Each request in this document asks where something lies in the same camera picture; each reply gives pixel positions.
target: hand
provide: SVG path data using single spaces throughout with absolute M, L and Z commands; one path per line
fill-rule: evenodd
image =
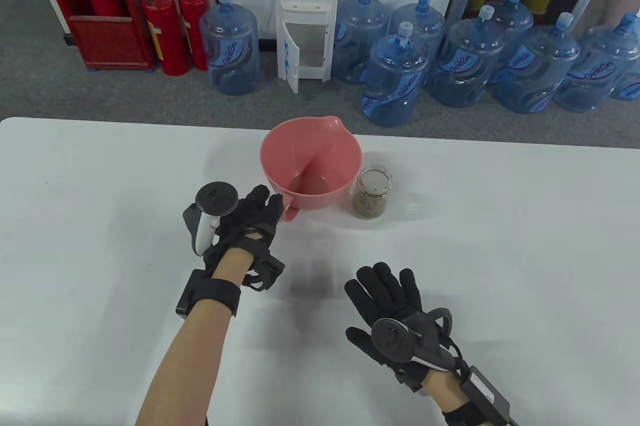
M 364 266 L 356 272 L 357 280 L 349 280 L 344 290 L 369 327 L 381 318 L 393 318 L 401 321 L 423 310 L 420 292 L 416 286 L 414 273 L 403 269 L 395 278 L 386 263 L 377 263 L 373 268 Z M 347 328 L 347 339 L 369 355 L 378 364 L 393 370 L 400 383 L 411 391 L 420 390 L 429 367 L 417 362 L 396 363 L 378 351 L 371 336 L 359 328 Z
M 246 198 L 238 201 L 233 212 L 220 218 L 220 225 L 215 230 L 219 241 L 202 255 L 206 269 L 215 268 L 230 243 L 242 235 L 256 238 L 267 247 L 271 245 L 284 205 L 282 195 L 269 197 L 269 193 L 265 185 L 256 186 Z

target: white water dispenser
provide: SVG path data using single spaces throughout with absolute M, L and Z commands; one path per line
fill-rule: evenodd
M 338 0 L 277 0 L 278 76 L 298 92 L 300 78 L 331 77 Z

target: forearm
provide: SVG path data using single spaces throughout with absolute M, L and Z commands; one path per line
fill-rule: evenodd
M 254 257 L 232 248 L 214 273 L 240 286 Z M 220 368 L 231 311 L 201 300 L 173 340 L 146 394 L 136 426 L 202 426 Z
M 460 388 L 460 377 L 454 373 L 431 370 L 422 385 L 443 413 L 457 410 L 469 402 Z M 482 426 L 492 425 L 487 422 Z

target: blue water bottle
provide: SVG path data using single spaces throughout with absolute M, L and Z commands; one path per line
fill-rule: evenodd
M 220 0 L 200 18 L 211 83 L 225 95 L 244 95 L 258 86 L 260 54 L 256 15 Z
M 640 21 L 635 22 L 633 32 L 640 40 Z M 622 75 L 622 79 L 615 86 L 611 97 L 621 101 L 633 101 L 640 99 L 640 59 L 634 61 L 633 66 Z
M 551 101 L 580 54 L 578 40 L 567 33 L 574 20 L 561 13 L 555 26 L 537 26 L 525 33 L 499 83 L 489 87 L 505 108 L 538 113 Z
M 377 0 L 344 0 L 338 4 L 331 76 L 364 83 L 373 43 L 387 33 L 389 18 Z
M 379 126 L 400 126 L 414 112 L 428 59 L 412 42 L 414 25 L 403 21 L 397 35 L 378 39 L 371 48 L 362 97 L 362 113 Z
M 391 24 L 389 26 L 389 33 L 395 33 L 403 21 L 413 24 L 411 42 L 413 44 L 418 42 L 422 44 L 423 53 L 428 60 L 427 69 L 430 69 L 435 63 L 446 26 L 445 19 L 441 13 L 433 6 L 430 6 L 431 1 L 418 0 L 418 3 L 400 6 L 391 15 Z M 423 82 L 426 83 L 428 74 L 423 76 Z
M 624 74 L 640 56 L 633 33 L 638 18 L 626 13 L 614 29 L 595 26 L 580 41 L 580 56 L 553 101 L 574 113 L 600 109 Z
M 493 6 L 480 8 L 478 18 L 453 24 L 429 80 L 431 94 L 453 108 L 476 103 L 494 74 L 505 42 L 501 28 L 491 22 Z
M 533 26 L 533 14 L 521 0 L 498 0 L 488 4 L 495 9 L 491 21 L 500 25 L 504 36 L 504 49 L 498 57 L 495 74 L 489 81 L 496 83 L 522 44 L 522 35 Z

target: floor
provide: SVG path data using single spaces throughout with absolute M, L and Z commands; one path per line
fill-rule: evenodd
M 39 116 L 270 129 L 295 116 L 336 115 L 354 133 L 486 141 L 640 148 L 640 105 L 611 100 L 601 111 L 576 115 L 553 103 L 537 115 L 501 108 L 487 95 L 469 109 L 447 108 L 425 91 L 403 127 L 382 129 L 359 111 L 361 88 L 339 81 L 301 81 L 291 92 L 277 77 L 275 54 L 262 54 L 258 91 L 216 93 L 192 70 L 88 73 L 47 0 L 0 0 L 0 120 Z

